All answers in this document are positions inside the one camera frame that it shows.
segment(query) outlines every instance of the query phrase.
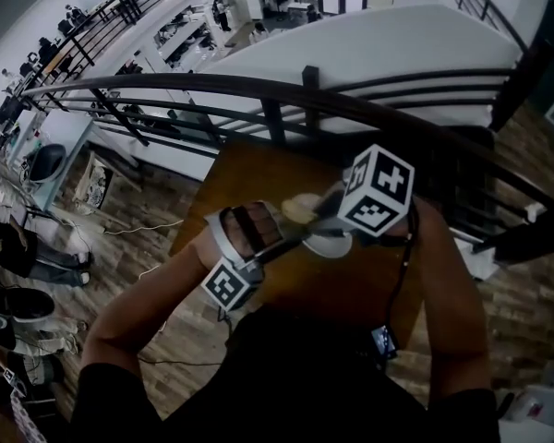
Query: jeans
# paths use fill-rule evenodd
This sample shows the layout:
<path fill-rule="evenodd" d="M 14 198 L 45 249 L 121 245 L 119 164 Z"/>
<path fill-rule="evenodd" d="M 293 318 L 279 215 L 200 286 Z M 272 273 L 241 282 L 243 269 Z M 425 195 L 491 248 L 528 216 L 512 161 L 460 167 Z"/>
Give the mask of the jeans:
<path fill-rule="evenodd" d="M 37 238 L 37 257 L 29 272 L 30 279 L 79 287 L 80 271 L 70 270 L 79 266 L 78 256 L 57 251 Z"/>

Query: white cube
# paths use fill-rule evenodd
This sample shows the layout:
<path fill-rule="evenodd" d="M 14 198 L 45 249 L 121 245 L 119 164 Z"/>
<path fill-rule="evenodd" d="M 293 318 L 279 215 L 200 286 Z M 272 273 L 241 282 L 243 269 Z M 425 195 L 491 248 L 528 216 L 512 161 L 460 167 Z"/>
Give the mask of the white cube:
<path fill-rule="evenodd" d="M 201 287 L 226 312 L 241 306 L 256 290 L 225 257 L 215 265 Z"/>
<path fill-rule="evenodd" d="M 380 236 L 408 213 L 414 181 L 413 166 L 373 145 L 355 158 L 337 217 Z"/>

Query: shoe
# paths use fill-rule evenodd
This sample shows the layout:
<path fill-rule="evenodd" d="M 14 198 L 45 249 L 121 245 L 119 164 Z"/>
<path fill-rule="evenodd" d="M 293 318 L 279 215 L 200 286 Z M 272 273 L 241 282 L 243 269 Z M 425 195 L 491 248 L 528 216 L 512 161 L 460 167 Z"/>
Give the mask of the shoe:
<path fill-rule="evenodd" d="M 92 263 L 92 253 L 78 253 L 76 254 L 78 259 L 78 267 L 85 269 Z"/>
<path fill-rule="evenodd" d="M 80 274 L 80 279 L 82 280 L 82 285 L 86 285 L 90 281 L 90 273 L 89 272 L 82 272 Z"/>
<path fill-rule="evenodd" d="M 78 344 L 76 338 L 72 335 L 64 338 L 64 350 L 72 354 L 78 354 Z"/>

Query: white cable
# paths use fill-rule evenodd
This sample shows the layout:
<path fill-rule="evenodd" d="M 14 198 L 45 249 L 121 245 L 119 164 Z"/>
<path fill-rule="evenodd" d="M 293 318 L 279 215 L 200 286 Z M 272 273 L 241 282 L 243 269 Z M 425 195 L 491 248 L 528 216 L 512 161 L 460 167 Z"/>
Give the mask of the white cable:
<path fill-rule="evenodd" d="M 139 228 L 136 228 L 135 230 L 122 230 L 121 232 L 104 232 L 104 234 L 121 234 L 121 233 L 135 233 L 139 230 L 157 230 L 158 228 L 164 228 L 165 226 L 175 226 L 180 223 L 184 222 L 184 220 L 175 221 L 174 223 L 169 223 L 167 225 L 158 225 L 158 226 L 152 226 L 151 228 L 140 226 Z"/>
<path fill-rule="evenodd" d="M 145 276 L 146 274 L 148 274 L 148 272 L 152 272 L 153 270 L 158 269 L 159 267 L 160 267 L 160 264 L 158 264 L 157 266 L 154 266 L 152 269 L 144 270 L 141 274 L 139 274 L 139 278 L 141 279 L 141 276 Z"/>

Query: black metal railing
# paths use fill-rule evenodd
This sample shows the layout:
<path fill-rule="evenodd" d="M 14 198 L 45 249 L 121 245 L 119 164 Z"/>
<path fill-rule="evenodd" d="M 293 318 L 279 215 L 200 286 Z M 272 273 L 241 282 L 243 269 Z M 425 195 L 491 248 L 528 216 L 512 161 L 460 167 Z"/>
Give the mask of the black metal railing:
<path fill-rule="evenodd" d="M 107 0 L 70 31 L 51 57 L 36 69 L 28 87 L 43 87 L 78 78 L 128 28 L 162 0 Z"/>
<path fill-rule="evenodd" d="M 527 44 L 492 0 L 455 0 L 455 3 L 458 5 L 458 9 L 509 36 L 517 43 L 523 54 L 527 53 Z"/>
<path fill-rule="evenodd" d="M 347 85 L 342 89 L 359 86 Z M 123 89 L 201 91 L 254 99 L 262 109 L 252 114 L 192 103 L 112 98 L 102 92 L 109 89 L 121 92 Z M 89 90 L 93 97 L 56 97 L 57 92 L 67 90 Z M 27 92 L 28 95 L 45 93 L 50 93 L 65 110 L 90 114 L 102 129 L 137 138 L 145 145 L 161 143 L 204 156 L 214 157 L 215 151 L 209 148 L 220 150 L 227 140 L 244 139 L 273 143 L 343 166 L 369 143 L 377 142 L 416 167 L 415 191 L 438 202 L 450 225 L 461 232 L 464 239 L 475 243 L 476 251 L 496 247 L 497 257 L 505 263 L 554 251 L 554 193 L 535 186 L 518 173 L 514 164 L 493 152 L 492 137 L 490 143 L 485 137 L 476 138 L 480 135 L 479 129 L 436 126 L 393 108 L 333 90 L 233 76 L 118 76 Z M 53 109 L 54 101 L 42 102 L 44 109 Z M 168 110 L 168 116 L 143 111 L 124 112 L 123 104 Z M 377 130 L 337 135 L 285 120 L 283 106 Z M 228 130 L 213 123 L 213 117 L 264 126 L 270 138 Z M 546 212 L 536 223 L 531 223 L 524 206 L 535 202 L 541 203 Z"/>
<path fill-rule="evenodd" d="M 314 87 L 318 88 L 317 68 L 315 74 Z M 493 106 L 505 81 L 515 74 L 516 69 L 507 68 L 438 70 L 362 80 L 322 89 L 376 102 L 397 110 L 434 106 Z M 261 114 L 262 108 L 251 113 Z M 283 107 L 283 116 L 285 117 L 304 113 L 305 110 L 301 108 Z M 331 116 L 327 114 L 319 116 L 319 120 L 329 118 Z M 288 121 L 294 123 L 304 120 L 305 117 L 288 118 Z M 219 124 L 219 126 L 235 131 L 246 129 L 248 134 L 251 133 L 250 128 L 255 129 L 255 125 L 257 124 L 252 122 L 236 124 L 231 120 L 222 121 Z M 254 133 L 263 130 L 266 128 L 259 127 Z"/>

